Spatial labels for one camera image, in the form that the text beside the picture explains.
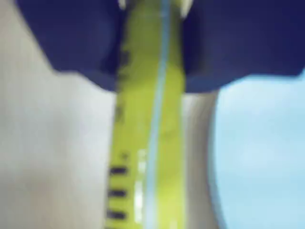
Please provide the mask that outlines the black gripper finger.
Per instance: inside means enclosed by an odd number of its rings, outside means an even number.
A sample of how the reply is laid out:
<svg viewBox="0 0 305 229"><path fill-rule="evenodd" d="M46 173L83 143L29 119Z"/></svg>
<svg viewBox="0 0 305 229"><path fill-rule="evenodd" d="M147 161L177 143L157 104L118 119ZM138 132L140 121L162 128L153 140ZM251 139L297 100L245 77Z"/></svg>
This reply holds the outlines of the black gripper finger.
<svg viewBox="0 0 305 229"><path fill-rule="evenodd" d="M302 0L195 0L182 30L187 93L305 68Z"/></svg>
<svg viewBox="0 0 305 229"><path fill-rule="evenodd" d="M127 11L116 0L17 0L52 68L115 91Z"/></svg>

